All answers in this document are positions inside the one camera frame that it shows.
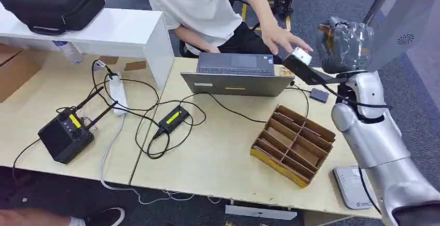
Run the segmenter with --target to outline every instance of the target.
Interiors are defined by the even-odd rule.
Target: human arm
[[[282,46],[288,53],[293,52],[291,44],[296,44],[306,51],[313,49],[302,39],[278,26],[267,0],[247,0],[257,14],[262,28],[262,39],[274,55],[278,55],[277,44]]]
[[[216,46],[206,42],[197,33],[192,31],[191,29],[184,27],[183,25],[180,25],[179,27],[174,29],[174,32],[176,36],[183,42],[186,42],[190,45],[200,48],[206,52],[220,53],[220,51]]]

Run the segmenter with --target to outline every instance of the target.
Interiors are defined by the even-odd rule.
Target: laptop
[[[197,73],[274,76],[273,55],[202,52]]]
[[[209,92],[223,95],[278,96],[293,77],[181,73],[193,93]]]

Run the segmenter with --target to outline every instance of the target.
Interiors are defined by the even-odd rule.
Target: table leg
[[[304,226],[323,226],[352,218],[353,216],[304,210]]]

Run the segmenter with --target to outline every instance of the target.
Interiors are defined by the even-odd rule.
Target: black bag
[[[60,35],[79,31],[104,7],[104,0],[0,0],[34,33]]]

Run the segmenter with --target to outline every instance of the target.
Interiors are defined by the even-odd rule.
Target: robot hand
[[[370,64],[374,36],[371,27],[331,17],[319,28],[316,46],[326,73],[363,70]]]

